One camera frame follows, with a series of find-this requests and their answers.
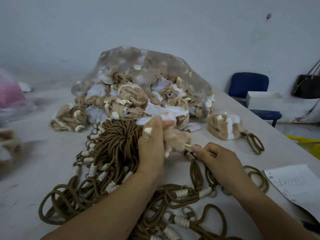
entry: chair backrest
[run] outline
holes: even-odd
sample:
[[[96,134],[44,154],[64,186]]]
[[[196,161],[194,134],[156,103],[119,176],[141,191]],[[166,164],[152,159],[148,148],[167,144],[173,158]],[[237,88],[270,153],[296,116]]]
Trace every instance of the chair backrest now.
[[[231,78],[228,95],[245,98],[248,91],[266,92],[269,86],[269,78],[266,75],[252,72],[234,73]]]

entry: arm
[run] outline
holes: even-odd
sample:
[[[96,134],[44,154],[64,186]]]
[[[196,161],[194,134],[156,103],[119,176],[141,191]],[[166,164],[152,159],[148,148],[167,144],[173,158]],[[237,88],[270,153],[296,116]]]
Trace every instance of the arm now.
[[[192,150],[250,215],[264,239],[317,239],[254,184],[234,152],[214,143],[208,143],[204,149],[193,146]],[[208,151],[215,153],[216,158]]]
[[[105,199],[66,222],[42,240],[100,240],[128,238],[163,174],[163,129],[173,121],[156,117],[145,127],[152,127],[148,137],[144,131],[138,141],[139,166],[123,185]]]

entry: blue chair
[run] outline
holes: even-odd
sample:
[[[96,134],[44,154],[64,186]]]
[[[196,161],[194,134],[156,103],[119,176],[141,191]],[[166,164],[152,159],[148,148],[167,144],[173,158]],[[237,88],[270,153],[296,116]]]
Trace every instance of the blue chair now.
[[[239,99],[245,99],[248,91],[266,92],[269,86],[269,78],[266,75],[252,72],[238,72],[231,78],[228,95]],[[246,101],[239,101],[246,107]],[[275,127],[277,120],[282,117],[279,111],[250,109],[251,112],[263,120],[273,120],[272,126]]]

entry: hand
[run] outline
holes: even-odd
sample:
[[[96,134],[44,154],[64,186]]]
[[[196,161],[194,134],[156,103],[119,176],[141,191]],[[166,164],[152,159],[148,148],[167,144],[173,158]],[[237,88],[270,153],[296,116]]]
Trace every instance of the hand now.
[[[246,189],[256,187],[233,151],[212,142],[204,148],[194,145],[191,149],[208,166],[216,180],[233,196],[236,197]]]
[[[148,173],[154,177],[163,175],[165,160],[163,130],[172,125],[174,125],[173,120],[162,121],[162,118],[158,116],[143,126],[142,136],[138,141],[139,166],[137,171]],[[147,127],[152,127],[151,136],[144,132]]]

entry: fingernail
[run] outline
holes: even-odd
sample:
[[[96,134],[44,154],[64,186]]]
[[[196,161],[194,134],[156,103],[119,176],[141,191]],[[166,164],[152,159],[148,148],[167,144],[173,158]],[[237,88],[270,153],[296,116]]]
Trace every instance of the fingernail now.
[[[195,153],[197,153],[197,152],[200,151],[200,147],[197,146],[197,145],[193,145],[193,146],[191,147],[191,149],[192,149]]]

